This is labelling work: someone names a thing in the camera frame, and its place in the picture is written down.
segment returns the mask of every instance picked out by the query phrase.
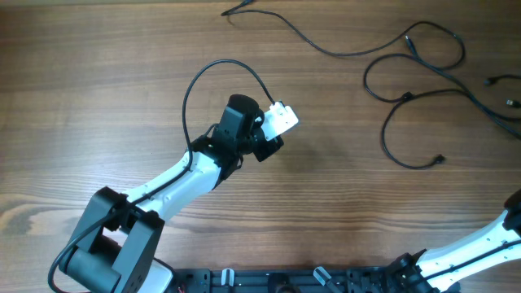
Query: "wooden tabletop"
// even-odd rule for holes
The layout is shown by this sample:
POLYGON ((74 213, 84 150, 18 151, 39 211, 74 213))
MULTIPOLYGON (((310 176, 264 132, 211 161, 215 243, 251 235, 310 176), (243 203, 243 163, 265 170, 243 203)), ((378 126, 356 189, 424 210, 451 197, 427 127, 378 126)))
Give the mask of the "wooden tabletop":
MULTIPOLYGON (((177 163, 185 150, 181 105, 192 77, 215 59, 250 65, 300 125, 263 163, 244 166, 167 223, 156 256, 174 268, 280 269, 387 265, 405 252, 441 247, 499 216, 521 185, 521 143, 462 96, 414 101, 392 118, 396 157, 446 164, 411 171, 382 152, 392 108, 362 86, 379 55, 324 55, 268 15, 220 13, 236 1, 0 10, 0 291, 49 291, 50 263, 90 196, 123 191, 177 163)), ((487 106, 519 96, 514 81, 486 77, 521 70, 521 2, 259 1, 321 46, 367 50, 418 20, 451 28, 466 62, 450 73, 487 106)), ((454 41, 421 27, 410 34, 436 64, 458 56, 454 41)), ((384 61, 369 82, 386 98, 450 86, 407 60, 384 61)), ((218 122, 231 94, 267 109, 255 79, 218 65, 188 102, 192 138, 218 122)), ((123 240, 120 235, 115 238, 123 240)), ((515 292, 521 261, 462 282, 465 293, 515 292)), ((57 274, 67 290, 74 282, 57 274)))

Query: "cable connector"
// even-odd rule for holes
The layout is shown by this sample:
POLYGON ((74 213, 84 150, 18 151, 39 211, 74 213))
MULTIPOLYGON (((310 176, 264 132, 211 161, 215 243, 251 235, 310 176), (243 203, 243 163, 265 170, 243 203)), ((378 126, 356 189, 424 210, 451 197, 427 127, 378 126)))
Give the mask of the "cable connector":
POLYGON ((445 157, 442 154, 439 154, 436 158, 434 158, 434 162, 436 164, 443 164, 445 162, 445 157))
POLYGON ((408 100, 414 98, 414 94, 411 92, 407 92, 401 95, 401 100, 408 100))
POLYGON ((236 7, 232 8, 232 9, 229 9, 227 11, 224 11, 221 13, 221 16, 227 16, 229 15, 231 12, 234 12, 236 10, 238 10, 239 8, 241 7, 245 7, 246 5, 248 4, 251 4, 253 3, 255 0, 244 0, 242 3, 238 4, 236 7))
POLYGON ((485 85, 495 85, 497 82, 497 78, 494 78, 494 77, 489 77, 487 78, 483 83, 485 85))
POLYGON ((506 106, 513 107, 513 108, 521 108, 521 102, 516 100, 507 100, 506 106))
POLYGON ((416 58, 419 58, 418 52, 416 51, 416 46, 413 43, 413 40, 409 36, 405 36, 405 42, 407 43, 407 46, 409 47, 410 52, 412 55, 416 58))

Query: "black cable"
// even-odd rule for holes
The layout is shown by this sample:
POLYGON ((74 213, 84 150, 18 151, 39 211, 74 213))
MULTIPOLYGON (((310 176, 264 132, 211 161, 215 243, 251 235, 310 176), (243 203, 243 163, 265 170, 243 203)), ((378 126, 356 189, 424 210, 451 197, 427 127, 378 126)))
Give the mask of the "black cable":
POLYGON ((434 166, 436 164, 441 164, 441 163, 444 162, 444 157, 442 155, 437 155, 428 164, 424 164, 424 165, 420 165, 420 166, 411 166, 411 165, 402 163, 397 158, 395 158, 391 154, 391 152, 388 150, 387 144, 385 143, 385 129, 387 128, 387 124, 388 124, 389 120, 391 119, 392 115, 395 113, 395 111, 399 107, 404 105, 405 103, 413 101, 413 100, 415 100, 417 98, 421 98, 421 97, 427 97, 427 96, 431 96, 431 95, 435 95, 435 94, 446 94, 446 93, 461 94, 461 95, 469 98, 470 101, 476 107, 478 107, 478 109, 480 109, 486 116, 488 116, 488 118, 490 118, 492 121, 494 121, 497 125, 502 127, 504 130, 508 131, 515 138, 521 139, 521 133, 519 131, 515 130, 515 129, 512 129, 509 125, 507 125, 504 122, 504 121, 508 121, 508 122, 521 121, 521 117, 503 116, 502 114, 499 114, 499 113, 491 110, 487 106, 483 105, 472 94, 472 92, 461 81, 459 81, 456 77, 453 77, 452 75, 448 74, 447 72, 443 72, 443 71, 439 70, 438 68, 430 65, 429 63, 427 63, 427 62, 425 62, 425 61, 423 61, 423 60, 421 60, 419 58, 416 58, 415 56, 402 54, 402 53, 397 53, 397 54, 389 54, 389 55, 383 55, 381 57, 378 57, 373 62, 371 62, 369 64, 369 66, 367 67, 366 71, 364 72, 363 82, 364 82, 364 87, 366 88, 367 92, 369 94, 371 94, 373 97, 375 97, 376 99, 378 99, 378 100, 380 100, 382 102, 385 102, 385 103, 397 103, 394 106, 394 108, 389 112, 389 115, 387 116, 386 120, 383 122, 382 130, 381 130, 381 133, 380 133, 380 140, 381 140, 383 152, 385 153, 385 155, 389 159, 391 159, 392 161, 394 161, 395 163, 399 164, 402 167, 413 169, 413 170, 424 170, 424 169, 430 168, 430 167, 432 167, 432 166, 434 166), (461 89, 460 90, 459 89, 433 90, 433 91, 428 91, 428 92, 421 93, 421 94, 406 93, 403 96, 401 96, 400 98, 396 98, 396 99, 382 98, 382 97, 378 96, 375 92, 373 92, 370 89, 370 87, 367 85, 367 75, 368 75, 369 71, 372 69, 372 67, 375 64, 377 64, 378 62, 380 62, 380 61, 382 61, 384 59, 389 59, 389 58, 406 58, 406 59, 409 59, 409 60, 413 60, 414 62, 419 63, 422 66, 431 69, 433 72, 435 72, 438 75, 440 75, 440 76, 446 78, 447 80, 451 81, 455 85, 459 86, 461 89))
MULTIPOLYGON (((103 218, 101 218, 100 220, 96 221, 93 225, 89 226, 89 228, 83 230, 81 233, 79 233, 73 240, 71 240, 71 242, 58 254, 58 256, 56 256, 55 258, 55 261, 53 261, 52 265, 50 266, 49 268, 49 273, 47 274, 47 283, 49 284, 49 287, 56 293, 67 293, 66 291, 62 291, 61 289, 59 289, 56 284, 55 284, 55 271, 56 269, 58 268, 58 265, 59 265, 59 262, 62 261, 62 259, 85 237, 87 236, 90 232, 96 230, 99 226, 103 225, 104 223, 116 218, 117 216, 120 216, 122 215, 123 213, 127 212, 128 210, 130 210, 131 208, 134 208, 137 204, 149 199, 151 196, 155 195, 156 193, 158 193, 159 191, 163 190, 165 187, 171 185, 172 183, 174 183, 175 181, 177 181, 179 178, 181 178, 186 172, 188 172, 188 170, 190 170, 190 167, 192 165, 192 161, 193 161, 193 153, 192 153, 192 145, 190 143, 190 136, 188 135, 188 128, 186 127, 186 102, 188 101, 188 96, 190 95, 190 92, 192 90, 192 87, 194 86, 195 82, 199 79, 199 77, 206 71, 208 70, 210 67, 214 66, 214 65, 217 65, 219 63, 233 63, 233 64, 236 64, 240 67, 243 67, 243 68, 246 68, 256 79, 257 81, 259 82, 260 86, 262 87, 262 89, 264 90, 264 92, 266 93, 266 96, 268 97, 269 101, 271 103, 275 103, 275 101, 273 100, 273 98, 271 98, 271 95, 269 94, 268 92, 268 89, 266 88, 264 82, 262 82, 261 78, 256 74, 255 71, 253 71, 253 69, 251 69, 249 66, 247 66, 246 64, 238 61, 238 60, 233 60, 233 59, 220 59, 220 60, 216 60, 216 61, 213 61, 211 63, 209 63, 208 65, 206 65, 203 69, 201 69, 194 77, 194 79, 192 79, 192 82, 190 83, 190 85, 188 86, 188 89, 186 90, 186 93, 185 93, 185 98, 183 99, 183 102, 182 102, 182 128, 183 128, 183 133, 185 134, 185 139, 186 139, 186 149, 188 151, 188 164, 186 165, 186 167, 178 174, 176 175, 176 177, 170 179, 169 181, 167 181, 166 183, 164 183, 162 186, 159 186, 157 187, 156 189, 150 191, 149 193, 145 194, 143 197, 139 198, 139 199, 136 199, 134 200, 132 203, 129 203, 128 205, 126 205, 124 208, 122 209, 119 209, 119 210, 116 210, 115 212, 111 212, 109 213, 108 215, 104 216, 103 218)), ((212 125, 210 126, 210 128, 208 129, 208 131, 206 132, 205 135, 208 135, 210 133, 210 131, 212 130, 213 127, 215 127, 216 125, 212 125)))
POLYGON ((439 24, 435 24, 435 23, 433 23, 431 21, 419 21, 419 22, 417 22, 415 24, 412 24, 403 33, 400 33, 397 37, 392 39, 387 44, 384 44, 382 46, 376 47, 374 49, 364 50, 364 51, 360 51, 360 52, 352 52, 352 53, 331 52, 331 51, 323 49, 319 45, 315 44, 313 41, 311 41, 309 38, 307 38, 298 28, 296 28, 295 25, 293 25, 289 20, 284 18, 284 16, 279 15, 278 13, 275 13, 275 12, 272 12, 272 11, 262 11, 262 10, 257 10, 257 9, 249 9, 249 10, 238 11, 239 8, 244 7, 247 4, 250 4, 252 2, 253 2, 253 0, 246 0, 246 1, 242 2, 241 4, 239 4, 238 6, 236 6, 234 8, 231 8, 228 11, 222 12, 221 16, 230 16, 230 15, 237 15, 237 14, 243 14, 243 13, 261 13, 261 14, 265 14, 265 15, 276 16, 280 20, 284 21, 291 29, 293 29, 295 31, 295 33, 297 33, 303 40, 305 40, 313 48, 321 51, 324 54, 331 55, 331 56, 334 56, 334 57, 360 56, 360 55, 366 55, 366 54, 369 54, 369 53, 373 53, 373 52, 378 51, 378 50, 382 50, 382 49, 392 45, 396 41, 400 40, 403 36, 405 36, 411 29, 415 28, 416 26, 418 26, 420 24, 426 24, 426 25, 430 25, 430 26, 432 26, 434 28, 437 28, 437 29, 439 29, 439 30, 441 30, 441 31, 443 31, 445 33, 448 33, 450 36, 452 36, 458 42, 459 46, 462 49, 462 53, 461 53, 461 56, 458 59, 458 61, 456 61, 454 64, 451 64, 449 66, 439 67, 438 68, 439 70, 447 70, 447 69, 451 69, 451 68, 457 67, 461 62, 463 62, 463 60, 465 59, 465 56, 466 56, 465 45, 463 44, 463 40, 457 34, 451 32, 448 28, 445 28, 445 27, 443 27, 443 26, 441 26, 439 24))
MULTIPOLYGON (((350 57, 350 56, 359 56, 359 55, 369 54, 369 53, 375 52, 377 50, 382 50, 383 48, 386 48, 386 47, 390 46, 392 43, 397 42, 403 36, 405 36, 405 40, 407 42, 407 46, 409 47, 412 55, 407 55, 407 54, 389 54, 389 55, 384 55, 384 56, 378 57, 375 61, 373 61, 368 66, 368 68, 366 69, 366 72, 364 73, 364 87, 366 88, 367 92, 369 92, 369 94, 371 94, 376 99, 378 99, 380 101, 383 101, 385 103, 397 103, 395 105, 395 107, 390 111, 390 113, 387 116, 386 120, 383 122, 382 130, 381 130, 381 134, 380 134, 380 139, 381 139, 383 152, 385 153, 385 155, 389 159, 394 161, 395 163, 399 164, 400 166, 405 167, 405 168, 409 168, 409 169, 414 169, 414 170, 422 170, 422 169, 431 168, 431 167, 433 167, 436 164, 441 164, 445 160, 445 158, 442 155, 437 155, 428 164, 419 165, 419 166, 412 166, 412 165, 408 165, 408 164, 404 164, 404 163, 400 162, 397 158, 394 157, 394 155, 392 155, 392 153, 387 148, 387 144, 385 143, 385 129, 387 128, 387 124, 388 124, 389 120, 391 119, 392 115, 395 113, 395 111, 399 107, 401 107, 402 105, 404 105, 407 102, 415 100, 416 98, 426 97, 426 96, 430 96, 430 95, 434 95, 434 94, 443 94, 443 93, 462 94, 462 95, 466 96, 467 98, 469 98, 473 102, 473 104, 476 105, 482 112, 484 112, 485 115, 487 115, 492 121, 494 121, 496 124, 498 124, 500 127, 505 129, 506 131, 508 131, 512 135, 514 135, 517 139, 521 139, 521 133, 519 133, 518 131, 512 129, 509 125, 504 123, 504 121, 509 121, 509 122, 519 121, 520 118, 503 116, 503 115, 501 115, 499 113, 494 112, 490 108, 484 106, 477 98, 475 98, 475 96, 469 91, 469 89, 462 82, 460 82, 457 78, 455 78, 455 77, 453 77, 453 76, 451 76, 451 75, 449 75, 449 74, 444 72, 445 70, 449 70, 449 69, 455 68, 458 65, 460 65, 463 62, 463 60, 465 59, 465 57, 466 57, 466 49, 465 49, 465 44, 463 43, 463 40, 456 33, 452 32, 448 28, 445 28, 445 27, 443 27, 443 26, 441 26, 439 24, 433 23, 431 21, 419 21, 419 22, 414 23, 411 26, 409 26, 403 33, 400 33, 397 37, 395 37, 390 42, 388 42, 388 43, 386 43, 386 44, 384 44, 382 46, 379 46, 379 47, 376 47, 376 48, 370 49, 370 50, 360 51, 360 52, 336 53, 336 52, 331 52, 329 50, 323 49, 319 45, 315 44, 313 41, 311 41, 309 38, 307 38, 299 29, 297 29, 289 20, 284 18, 282 15, 279 15, 278 13, 275 13, 275 12, 272 12, 272 11, 262 11, 262 10, 242 10, 242 11, 238 10, 239 8, 244 7, 247 4, 250 4, 252 2, 253 2, 253 0, 245 0, 244 2, 239 4, 238 6, 236 6, 234 8, 231 8, 228 11, 225 11, 225 12, 221 13, 221 15, 222 16, 230 16, 230 15, 237 15, 237 14, 242 14, 242 13, 261 13, 261 14, 265 14, 265 15, 276 16, 280 20, 284 21, 291 29, 293 29, 295 31, 295 33, 297 33, 303 40, 305 40, 313 48, 321 51, 324 54, 331 55, 331 56, 334 56, 334 57, 350 57), (447 33, 454 40, 456 40, 456 42, 458 43, 458 45, 460 47, 460 51, 461 51, 459 59, 456 62, 454 62, 454 63, 452 63, 452 64, 450 64, 448 66, 443 66, 443 67, 437 67, 437 66, 434 66, 434 65, 424 61, 419 56, 418 52, 416 51, 416 47, 414 46, 412 40, 409 38, 409 36, 407 36, 407 33, 411 29, 415 28, 416 26, 418 26, 420 24, 426 24, 426 25, 430 25, 430 26, 432 26, 434 28, 437 28, 437 29, 441 30, 442 32, 447 33), (456 90, 456 89, 433 90, 433 91, 429 91, 429 92, 422 93, 422 94, 416 94, 416 95, 412 95, 411 93, 408 93, 407 96, 404 95, 401 98, 396 98, 396 99, 382 98, 382 97, 378 96, 375 92, 373 92, 369 88, 369 86, 367 85, 367 73, 369 72, 369 70, 377 62, 382 61, 384 59, 393 58, 393 57, 404 57, 404 58, 407 58, 407 59, 411 59, 411 60, 413 60, 413 61, 415 61, 417 63, 420 63, 421 65, 431 69, 433 72, 435 72, 435 73, 441 75, 442 77, 445 77, 446 79, 450 80, 451 82, 455 83, 457 86, 459 86, 461 88, 461 90, 456 90)), ((491 78, 489 78, 489 80, 490 80, 491 84, 493 84, 493 83, 497 82, 498 80, 500 80, 502 78, 516 78, 516 79, 518 79, 518 78, 521 78, 521 77, 520 76, 516 76, 516 75, 507 74, 507 75, 502 75, 502 76, 499 76, 499 77, 491 77, 491 78)), ((507 104, 509 104, 512 107, 515 107, 515 106, 518 106, 517 102, 518 101, 510 101, 509 100, 507 102, 507 104)))
POLYGON ((521 80, 521 76, 515 75, 515 74, 503 74, 503 75, 500 75, 500 76, 497 76, 497 77, 489 77, 489 78, 487 78, 485 80, 484 84, 485 85, 493 85, 493 84, 495 84, 496 82, 498 82, 499 80, 502 80, 502 79, 521 80))

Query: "black mounting bracket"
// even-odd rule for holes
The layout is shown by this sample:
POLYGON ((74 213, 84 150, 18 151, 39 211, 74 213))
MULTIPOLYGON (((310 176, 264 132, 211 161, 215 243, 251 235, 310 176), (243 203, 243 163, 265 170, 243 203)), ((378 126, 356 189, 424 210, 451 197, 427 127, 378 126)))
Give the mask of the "black mounting bracket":
MULTIPOLYGON (((71 240, 127 204, 125 195, 102 188, 90 199, 71 240)), ((59 263, 59 270, 93 292, 137 292, 148 275, 163 226, 157 213, 134 207, 84 237, 59 263), (114 231, 120 227, 128 232, 123 247, 103 235, 103 228, 114 231)))

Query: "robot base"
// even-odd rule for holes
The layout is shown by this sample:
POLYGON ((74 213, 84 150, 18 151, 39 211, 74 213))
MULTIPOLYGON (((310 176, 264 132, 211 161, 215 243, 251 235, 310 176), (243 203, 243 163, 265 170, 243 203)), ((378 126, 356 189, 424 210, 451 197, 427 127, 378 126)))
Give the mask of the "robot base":
MULTIPOLYGON (((358 267, 327 271, 331 282, 342 293, 398 293, 384 277, 385 267, 358 267)), ((245 270, 235 271, 227 284, 222 285, 223 271, 209 269, 172 269, 160 260, 155 260, 146 281, 139 292, 164 293, 272 293, 268 288, 269 276, 282 273, 289 283, 301 293, 331 293, 314 276, 313 270, 245 270)), ((446 293, 460 293, 459 283, 446 293)))

